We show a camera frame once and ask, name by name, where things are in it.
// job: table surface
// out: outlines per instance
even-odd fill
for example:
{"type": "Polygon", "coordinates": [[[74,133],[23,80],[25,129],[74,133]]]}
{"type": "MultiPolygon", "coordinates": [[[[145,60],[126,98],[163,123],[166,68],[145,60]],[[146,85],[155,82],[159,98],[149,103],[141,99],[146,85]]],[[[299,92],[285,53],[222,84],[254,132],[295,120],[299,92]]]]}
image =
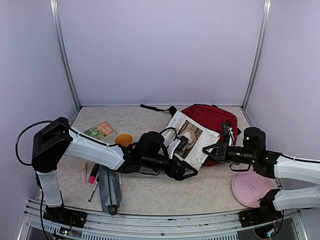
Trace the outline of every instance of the table surface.
{"type": "MultiPolygon", "coordinates": [[[[249,127],[239,107],[222,107],[238,120],[242,133],[237,146],[242,145],[243,131],[249,127]]],[[[85,131],[102,122],[108,122],[117,134],[131,133],[137,141],[148,131],[160,132],[171,119],[168,112],[156,112],[139,106],[83,107],[73,126],[85,131]]],[[[92,184],[80,183],[83,159],[64,156],[58,164],[58,180],[64,204],[88,210],[101,211],[99,190],[91,202],[88,197],[92,184]]],[[[87,162],[87,179],[94,163],[87,162]]],[[[229,164],[203,166],[197,176],[175,181],[164,173],[159,176],[138,173],[122,174],[122,200],[119,213],[137,215],[192,215],[245,209],[234,196],[231,181],[235,172],[229,164]]]]}

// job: orange cup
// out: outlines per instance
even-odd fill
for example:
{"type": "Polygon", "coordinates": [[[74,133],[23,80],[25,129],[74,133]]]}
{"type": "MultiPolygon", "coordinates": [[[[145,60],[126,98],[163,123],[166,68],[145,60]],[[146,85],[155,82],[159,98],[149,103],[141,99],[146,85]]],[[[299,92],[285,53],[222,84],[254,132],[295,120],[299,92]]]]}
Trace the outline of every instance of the orange cup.
{"type": "Polygon", "coordinates": [[[121,144],[122,146],[127,147],[134,142],[134,136],[130,133],[120,133],[115,136],[113,141],[115,144],[121,144]]]}

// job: gray pouch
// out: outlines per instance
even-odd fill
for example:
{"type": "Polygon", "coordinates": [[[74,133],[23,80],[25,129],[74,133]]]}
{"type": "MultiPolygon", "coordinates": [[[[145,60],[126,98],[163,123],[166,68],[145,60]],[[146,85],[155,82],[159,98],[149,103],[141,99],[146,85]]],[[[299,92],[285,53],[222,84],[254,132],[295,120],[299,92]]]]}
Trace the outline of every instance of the gray pouch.
{"type": "Polygon", "coordinates": [[[100,166],[99,190],[102,211],[110,213],[110,215],[116,215],[121,201],[121,189],[115,170],[100,166]]]}

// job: red backpack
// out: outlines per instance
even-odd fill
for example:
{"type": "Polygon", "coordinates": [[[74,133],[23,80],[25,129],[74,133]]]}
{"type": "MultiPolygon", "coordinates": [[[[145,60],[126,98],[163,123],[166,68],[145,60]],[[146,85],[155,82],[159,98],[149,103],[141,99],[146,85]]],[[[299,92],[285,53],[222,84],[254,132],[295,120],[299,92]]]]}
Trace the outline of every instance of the red backpack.
{"type": "MultiPolygon", "coordinates": [[[[140,107],[154,110],[157,112],[169,111],[172,116],[177,111],[177,109],[174,106],[171,106],[169,109],[159,109],[154,106],[147,106],[147,105],[141,104],[140,107]]],[[[225,111],[223,109],[220,109],[215,105],[205,105],[205,104],[194,104],[182,110],[181,112],[187,115],[189,118],[196,121],[198,124],[202,125],[203,127],[213,130],[217,133],[220,133],[219,142],[225,141],[224,137],[221,135],[222,134],[221,124],[226,123],[228,121],[230,127],[233,130],[234,141],[235,142],[237,141],[237,136],[240,134],[240,130],[237,128],[237,123],[238,123],[237,117],[232,113],[225,111]]],[[[207,157],[203,165],[213,166],[216,163],[217,162],[207,157]]]]}

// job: pink lid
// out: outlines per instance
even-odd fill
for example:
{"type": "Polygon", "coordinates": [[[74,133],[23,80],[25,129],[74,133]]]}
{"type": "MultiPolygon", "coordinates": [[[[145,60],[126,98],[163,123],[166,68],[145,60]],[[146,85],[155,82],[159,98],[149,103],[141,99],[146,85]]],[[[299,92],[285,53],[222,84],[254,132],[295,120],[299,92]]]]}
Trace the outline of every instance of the pink lid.
{"type": "Polygon", "coordinates": [[[94,176],[90,176],[90,177],[89,177],[89,180],[88,180],[88,183],[89,183],[89,184],[94,184],[95,179],[96,179],[96,178],[95,178],[94,176]]]}
{"type": "Polygon", "coordinates": [[[238,172],[233,177],[231,185],[236,199],[249,208],[259,208],[259,199],[274,188],[270,179],[253,171],[238,172]]]}

